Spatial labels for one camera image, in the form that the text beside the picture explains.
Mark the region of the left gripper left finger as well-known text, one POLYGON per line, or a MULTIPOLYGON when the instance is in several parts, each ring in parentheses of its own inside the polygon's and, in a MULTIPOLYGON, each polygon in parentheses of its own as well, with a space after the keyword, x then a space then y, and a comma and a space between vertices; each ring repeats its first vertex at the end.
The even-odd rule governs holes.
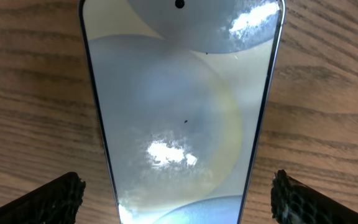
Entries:
POLYGON ((0 224, 75 224, 85 188, 76 172, 68 172, 1 206, 0 224))

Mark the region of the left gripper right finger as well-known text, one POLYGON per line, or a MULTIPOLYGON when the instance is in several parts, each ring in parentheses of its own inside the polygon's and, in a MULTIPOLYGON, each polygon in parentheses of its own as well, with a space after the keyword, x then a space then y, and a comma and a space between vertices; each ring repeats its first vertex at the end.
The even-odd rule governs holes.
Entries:
POLYGON ((358 213, 278 170, 270 191, 279 224, 358 224, 358 213))

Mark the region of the blue Galaxy smartphone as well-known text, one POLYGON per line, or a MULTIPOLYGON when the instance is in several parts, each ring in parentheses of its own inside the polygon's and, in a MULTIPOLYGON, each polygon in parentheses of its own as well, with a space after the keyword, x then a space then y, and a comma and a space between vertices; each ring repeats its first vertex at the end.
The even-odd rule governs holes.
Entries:
POLYGON ((284 0, 85 0, 120 223, 239 223, 284 0))

